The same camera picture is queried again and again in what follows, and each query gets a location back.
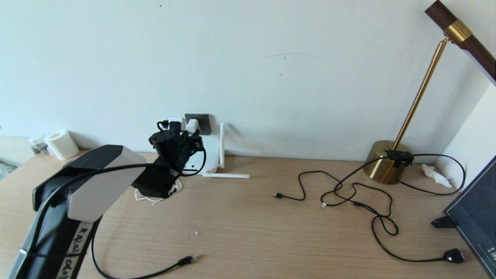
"white stand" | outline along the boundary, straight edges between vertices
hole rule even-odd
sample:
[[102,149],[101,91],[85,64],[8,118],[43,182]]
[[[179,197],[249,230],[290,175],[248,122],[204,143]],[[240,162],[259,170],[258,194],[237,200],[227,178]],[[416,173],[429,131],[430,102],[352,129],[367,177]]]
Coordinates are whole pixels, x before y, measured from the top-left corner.
[[[249,174],[233,174],[233,173],[216,173],[217,168],[224,168],[224,123],[220,124],[220,144],[216,147],[215,137],[202,136],[203,146],[207,153],[207,160],[205,166],[198,175],[203,177],[221,177],[221,178],[249,178]],[[197,152],[189,158],[185,169],[198,169],[203,163],[203,152]],[[184,174],[191,174],[195,171],[183,171]]]

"white label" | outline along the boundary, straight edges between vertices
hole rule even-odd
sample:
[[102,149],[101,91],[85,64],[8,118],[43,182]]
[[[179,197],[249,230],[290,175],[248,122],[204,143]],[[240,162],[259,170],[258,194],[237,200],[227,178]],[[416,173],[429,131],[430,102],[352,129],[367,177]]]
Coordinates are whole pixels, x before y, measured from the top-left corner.
[[[80,254],[83,252],[84,243],[88,239],[93,223],[81,222],[77,228],[74,238],[72,239],[67,254]],[[57,274],[57,279],[69,279],[72,277],[74,268],[76,267],[77,261],[80,256],[65,257],[59,273]]]

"wall socket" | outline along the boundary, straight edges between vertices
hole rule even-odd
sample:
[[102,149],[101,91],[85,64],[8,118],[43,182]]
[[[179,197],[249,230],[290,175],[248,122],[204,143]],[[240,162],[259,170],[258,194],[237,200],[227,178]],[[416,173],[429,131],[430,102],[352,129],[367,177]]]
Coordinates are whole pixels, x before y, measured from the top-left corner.
[[198,120],[198,124],[200,126],[200,135],[208,136],[212,133],[212,128],[210,127],[210,118],[208,114],[198,114],[198,113],[186,113],[185,114],[186,122],[190,119]]

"black cable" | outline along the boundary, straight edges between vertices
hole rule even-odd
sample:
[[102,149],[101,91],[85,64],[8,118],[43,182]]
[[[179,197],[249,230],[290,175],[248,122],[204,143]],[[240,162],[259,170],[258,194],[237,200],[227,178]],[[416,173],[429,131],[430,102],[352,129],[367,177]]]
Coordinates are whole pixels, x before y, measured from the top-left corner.
[[273,196],[274,196],[274,197],[276,197],[276,198],[288,198],[288,199],[292,199],[292,200],[295,200],[295,201],[304,201],[304,200],[307,198],[307,195],[306,195],[306,193],[305,193],[305,188],[303,187],[303,183],[302,183],[302,179],[301,179],[301,177],[302,177],[302,175],[304,175],[304,174],[307,174],[307,173],[316,173],[316,172],[323,173],[323,174],[325,174],[325,175],[327,175],[327,176],[329,176],[329,177],[331,177],[331,178],[333,178],[334,180],[336,180],[336,181],[338,181],[338,182],[339,182],[339,180],[338,180],[337,178],[335,178],[334,176],[332,176],[332,175],[330,175],[330,174],[328,174],[327,172],[322,171],[322,170],[304,171],[304,172],[302,172],[302,173],[300,173],[300,174],[298,175],[298,182],[300,183],[300,187],[301,187],[302,192],[303,192],[303,198],[301,198],[301,199],[298,199],[298,198],[293,198],[293,197],[289,197],[289,196],[283,195],[283,194],[281,194],[281,193],[274,193],[274,194],[273,194]]
[[160,126],[160,124],[162,124],[164,121],[159,121],[157,122],[157,128],[161,131],[163,131],[164,129],[162,129],[162,127]]
[[207,161],[207,151],[205,150],[205,148],[203,148],[203,163],[201,164],[201,168],[195,172],[195,173],[190,173],[190,174],[184,174],[184,173],[179,173],[177,175],[177,177],[188,177],[188,176],[193,176],[193,175],[197,175],[198,173],[200,173],[200,171],[203,169],[203,167],[205,166],[205,162]]
[[401,180],[398,179],[398,182],[407,186],[407,187],[410,187],[412,189],[415,189],[415,190],[418,190],[418,191],[422,191],[422,192],[425,192],[425,193],[429,193],[429,194],[434,194],[434,195],[438,195],[438,196],[449,196],[449,195],[453,195],[455,194],[456,192],[459,192],[462,188],[463,188],[463,185],[465,185],[465,169],[463,168],[462,164],[460,164],[460,162],[458,162],[455,158],[453,157],[450,157],[448,155],[443,155],[443,154],[415,154],[413,156],[441,156],[441,157],[447,157],[447,158],[450,158],[452,159],[453,161],[455,161],[458,166],[460,166],[460,168],[462,169],[462,173],[463,173],[463,179],[462,179],[462,184],[459,188],[457,188],[455,191],[451,192],[451,193],[435,193],[435,192],[431,192],[431,191],[427,191],[427,190],[424,190],[424,189],[420,189],[420,188],[417,188],[417,187],[414,187],[410,184],[407,184]]
[[[31,242],[29,243],[29,247],[26,250],[26,255],[36,255],[37,254],[34,251],[36,249],[36,245],[38,244],[38,238],[40,237],[43,219],[45,218],[45,215],[48,211],[48,208],[50,207],[53,200],[56,199],[60,193],[63,193],[63,191],[65,189],[67,189],[69,186],[71,186],[72,184],[74,184],[80,180],[91,177],[93,175],[117,171],[117,170],[129,169],[129,168],[149,167],[149,166],[154,166],[154,164],[132,164],[132,165],[110,167],[110,168],[106,168],[106,169],[99,169],[99,170],[89,171],[87,173],[78,175],[78,176],[74,177],[73,179],[64,183],[62,186],[60,186],[58,189],[56,189],[55,191],[53,191],[50,194],[50,196],[43,203],[42,207],[39,209],[38,221],[36,222],[35,229],[33,232],[33,237],[31,238]],[[27,259],[27,257],[24,258],[24,260],[20,264],[18,270],[22,270],[24,268],[24,266],[26,264],[26,259]],[[20,275],[21,275],[21,273],[17,273],[16,278],[18,278]]]
[[[95,232],[93,233],[93,236],[91,237],[91,244],[90,244],[90,253],[91,253],[91,261],[93,262],[93,265],[95,266],[95,269],[96,271],[98,271],[98,273],[103,276],[104,278],[106,279],[119,279],[119,278],[116,278],[116,277],[112,277],[108,274],[106,274],[97,264],[96,262],[96,259],[95,259],[95,253],[94,253],[94,248],[93,248],[93,244],[95,243],[95,236],[96,236],[96,232],[98,230],[98,227],[95,228]],[[130,278],[130,279],[147,279],[147,278],[152,278],[152,277],[155,277],[155,276],[158,276],[160,274],[164,274],[176,267],[181,267],[183,265],[187,265],[187,264],[190,264],[192,261],[194,261],[196,259],[196,256],[187,256],[185,258],[182,258],[180,259],[177,263],[169,266],[168,268],[166,269],[162,269],[160,271],[157,271],[157,272],[154,272],[154,273],[151,273],[151,274],[148,274],[148,275],[143,275],[143,276],[139,276],[139,277],[134,277],[134,278]]]
[[[464,184],[465,184],[465,179],[466,179],[466,173],[465,173],[465,169],[463,168],[463,166],[460,164],[460,162],[458,162],[456,159],[454,159],[453,157],[450,157],[450,156],[447,156],[447,155],[443,155],[443,154],[415,154],[413,156],[443,156],[443,157],[448,157],[452,160],[454,160],[461,168],[462,170],[462,173],[463,173],[463,179],[462,179],[462,183],[461,183],[461,186],[454,192],[452,193],[447,193],[447,194],[441,194],[441,193],[434,193],[434,192],[430,192],[430,191],[427,191],[427,190],[423,190],[423,189],[419,189],[419,188],[416,188],[414,186],[411,186],[411,185],[408,185],[400,180],[398,180],[398,182],[400,182],[401,184],[405,185],[405,186],[408,186],[410,188],[413,188],[415,190],[419,190],[419,191],[422,191],[422,192],[426,192],[426,193],[430,193],[430,194],[435,194],[435,195],[452,195],[452,194],[455,194],[456,192],[460,191],[460,189],[463,188]],[[454,262],[451,260],[451,258],[447,257],[446,254],[449,253],[450,251],[447,251],[445,253],[445,255],[441,258],[432,258],[432,259],[424,259],[424,260],[410,260],[410,259],[406,259],[406,258],[403,258],[403,257],[400,257],[400,256],[397,256],[395,255],[394,253],[392,253],[391,251],[389,251],[384,245],[383,243],[380,241],[379,237],[377,236],[377,233],[375,231],[375,227],[374,227],[374,224],[375,224],[375,221],[377,219],[380,220],[381,224],[382,224],[382,227],[384,229],[384,231],[386,231],[386,233],[388,233],[389,235],[398,235],[399,233],[399,228],[398,228],[398,225],[394,222],[393,219],[391,219],[391,208],[392,208],[392,204],[393,204],[393,198],[392,196],[387,193],[386,191],[384,190],[381,190],[379,188],[375,188],[375,187],[371,187],[371,186],[368,186],[368,185],[365,185],[365,184],[362,184],[362,183],[353,183],[352,184],[352,188],[354,190],[353,194],[350,196],[350,197],[344,197],[344,196],[341,196],[338,194],[338,191],[341,190],[343,188],[343,182],[346,181],[349,177],[351,177],[352,175],[354,175],[355,173],[357,173],[359,170],[363,169],[364,167],[366,167],[367,165],[373,163],[373,162],[376,162],[376,161],[379,161],[379,160],[382,160],[382,159],[386,159],[386,158],[389,158],[390,157],[381,157],[381,158],[377,158],[377,159],[374,159],[372,161],[369,161],[365,164],[363,164],[362,166],[360,166],[359,168],[357,168],[356,170],[354,170],[353,172],[351,172],[350,174],[348,174],[345,178],[343,178],[341,181],[339,181],[338,179],[334,178],[333,176],[329,175],[328,173],[324,172],[324,171],[309,171],[309,172],[304,172],[304,173],[312,173],[312,172],[322,172],[322,173],[325,173],[327,175],[329,175],[330,177],[334,178],[336,181],[338,181],[338,183],[334,186],[334,189],[331,190],[331,191],[328,191],[324,194],[322,194],[320,196],[320,201],[322,202],[322,207],[327,207],[327,206],[331,206],[331,207],[334,207],[334,206],[338,206],[338,205],[341,205],[345,202],[352,202],[354,205],[356,206],[359,206],[359,207],[362,207],[366,210],[368,210],[369,212],[371,212],[372,214],[375,214],[375,217],[372,219],[372,224],[371,224],[371,228],[372,228],[372,233],[374,235],[374,238],[375,240],[377,241],[377,243],[379,244],[379,246],[386,252],[388,253],[389,255],[395,257],[396,259],[399,259],[399,260],[402,260],[402,261],[406,261],[406,262],[416,262],[416,263],[421,263],[421,262],[436,262],[436,261],[443,261],[443,260],[447,260],[447,261],[450,261],[450,262]],[[300,176],[298,176],[298,179],[299,179],[299,182],[300,182],[300,186],[303,190],[303,193],[304,193],[304,198],[305,199],[305,189],[301,183],[301,180],[300,180]],[[357,193],[357,189],[355,188],[356,185],[360,185],[360,186],[364,186],[364,187],[367,187],[367,188],[370,188],[370,189],[373,189],[373,190],[377,190],[377,191],[381,191],[383,192],[384,194],[386,194],[388,197],[389,197],[389,212],[388,214],[384,215],[384,214],[380,214],[378,211],[376,211],[373,207],[369,206],[369,205],[366,205],[366,204],[363,204],[363,203],[360,203],[358,201],[354,201],[352,200],[352,198],[355,196],[355,194]],[[330,193],[333,193],[335,196],[341,198],[343,201],[339,202],[339,203],[336,203],[336,204],[326,204],[324,202],[324,197]],[[287,197],[287,196],[284,196],[280,193],[275,193],[274,194],[276,197],[278,198],[281,198],[281,197],[285,197],[285,198],[291,198],[291,197]],[[394,226],[394,231],[389,231],[385,225],[385,222],[384,220],[387,220],[389,221],[393,226]]]
[[328,205],[328,204],[326,204],[326,206],[335,207],[335,206],[341,205],[341,204],[343,204],[343,203],[345,203],[345,202],[349,201],[349,200],[350,200],[350,199],[351,199],[351,198],[352,198],[352,197],[356,194],[356,190],[355,190],[355,193],[353,193],[353,195],[351,195],[351,197],[349,197],[349,198],[345,198],[345,197],[342,197],[342,196],[338,195],[338,194],[337,194],[337,191],[339,191],[341,188],[343,188],[343,182],[344,182],[346,179],[348,179],[350,176],[352,176],[352,175],[354,175],[355,173],[357,173],[359,170],[361,170],[361,169],[365,168],[366,166],[368,166],[368,165],[370,165],[370,164],[372,164],[372,163],[374,163],[374,162],[376,162],[376,161],[379,161],[379,160],[382,160],[382,159],[386,159],[386,158],[388,158],[388,159],[389,159],[389,157],[381,157],[381,158],[376,158],[376,159],[374,159],[374,160],[372,160],[372,161],[369,161],[369,162],[367,162],[367,163],[363,164],[363,165],[362,165],[362,166],[360,166],[358,169],[356,169],[356,170],[352,171],[352,172],[351,172],[350,174],[348,174],[345,178],[343,178],[343,180],[339,181],[339,182],[338,182],[338,184],[336,184],[336,185],[334,186],[334,190],[332,190],[332,191],[329,191],[329,192],[326,192],[326,193],[322,194],[322,195],[320,196],[320,202],[321,202],[322,204],[325,204],[325,203],[324,203],[324,196],[326,196],[327,194],[330,194],[330,193],[334,193],[336,196],[338,196],[339,198],[343,199],[343,201],[342,201],[342,202],[340,202],[340,203],[337,203],[337,204],[332,204],[332,205]]

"brass lamp base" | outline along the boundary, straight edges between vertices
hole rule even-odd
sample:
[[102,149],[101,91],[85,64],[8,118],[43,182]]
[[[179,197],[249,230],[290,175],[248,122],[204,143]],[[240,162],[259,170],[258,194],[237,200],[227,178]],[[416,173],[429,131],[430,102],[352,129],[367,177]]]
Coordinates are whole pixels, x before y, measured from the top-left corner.
[[[366,162],[377,158],[387,157],[385,150],[390,150],[393,146],[390,140],[376,141],[367,157]],[[406,146],[399,144],[396,150],[412,152]],[[401,178],[406,167],[406,163],[401,163],[398,168],[393,167],[394,161],[391,159],[378,160],[364,168],[365,173],[375,181],[384,184],[396,184]]]

